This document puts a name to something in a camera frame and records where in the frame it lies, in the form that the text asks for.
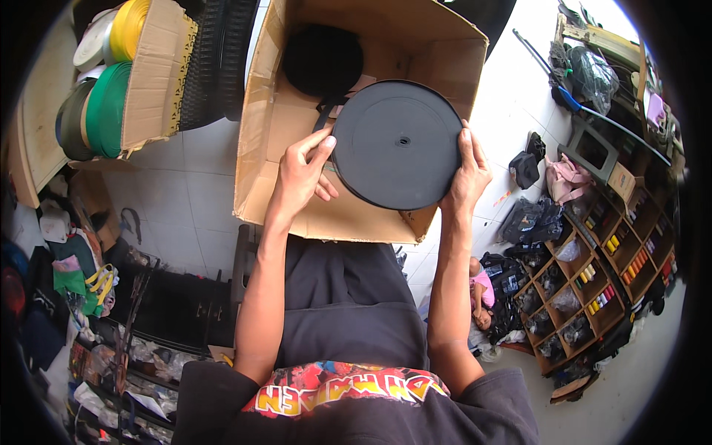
pink backpack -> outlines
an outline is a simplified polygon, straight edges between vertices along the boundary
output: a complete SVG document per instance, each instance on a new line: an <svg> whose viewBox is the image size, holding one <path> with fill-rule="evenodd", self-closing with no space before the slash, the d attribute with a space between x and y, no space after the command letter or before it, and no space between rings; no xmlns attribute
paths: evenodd
<svg viewBox="0 0 712 445"><path fill-rule="evenodd" d="M583 195L588 184L593 183L591 174L583 167L576 166L561 154L559 162L551 162L546 158L546 185L551 199L559 205Z"/></svg>

yellow webbing roll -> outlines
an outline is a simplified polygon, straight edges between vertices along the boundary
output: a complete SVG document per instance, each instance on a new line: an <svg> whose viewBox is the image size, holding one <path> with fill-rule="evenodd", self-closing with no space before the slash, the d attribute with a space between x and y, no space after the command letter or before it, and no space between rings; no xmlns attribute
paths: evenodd
<svg viewBox="0 0 712 445"><path fill-rule="evenodd" d="M136 55L138 38L141 36L150 4L151 0L129 0L116 14L109 41L117 62L132 61Z"/></svg>

child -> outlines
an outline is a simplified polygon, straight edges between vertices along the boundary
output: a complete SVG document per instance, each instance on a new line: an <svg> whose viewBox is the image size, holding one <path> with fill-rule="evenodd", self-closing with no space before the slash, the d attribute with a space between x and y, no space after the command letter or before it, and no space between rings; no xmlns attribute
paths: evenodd
<svg viewBox="0 0 712 445"><path fill-rule="evenodd" d="M489 329L492 323L493 313L490 309L494 306L494 302L494 290L492 290L492 282L487 276L487 272L482 269L482 265L477 261L477 258L470 257L472 318L474 318L477 328L481 331Z"/></svg>

left hand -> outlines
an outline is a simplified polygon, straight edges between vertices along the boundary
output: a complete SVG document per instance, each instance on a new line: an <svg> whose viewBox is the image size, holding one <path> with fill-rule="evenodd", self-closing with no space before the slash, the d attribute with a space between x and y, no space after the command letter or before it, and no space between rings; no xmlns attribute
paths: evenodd
<svg viewBox="0 0 712 445"><path fill-rule="evenodd" d="M331 128L319 130L287 148L279 162L279 173L267 206L265 225L275 221L291 224L312 195L324 201L339 197L336 188L322 174L324 163L336 146L336 138L330 136L330 133ZM315 147L311 160L307 162L308 155Z"/></svg>

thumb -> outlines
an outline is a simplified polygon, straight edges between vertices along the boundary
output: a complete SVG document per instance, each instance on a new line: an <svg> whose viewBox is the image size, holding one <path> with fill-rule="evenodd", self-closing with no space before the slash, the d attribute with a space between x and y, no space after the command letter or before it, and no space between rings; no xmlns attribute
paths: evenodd
<svg viewBox="0 0 712 445"><path fill-rule="evenodd" d="M317 147L316 153L309 162L309 165L314 165L314 168L321 170L326 160L331 156L331 152L334 151L334 147L336 147L336 138L327 136Z"/></svg>
<svg viewBox="0 0 712 445"><path fill-rule="evenodd" d="M472 135L469 128L463 128L457 138L457 146L462 156L462 167L464 169L475 168L475 157L472 151Z"/></svg>

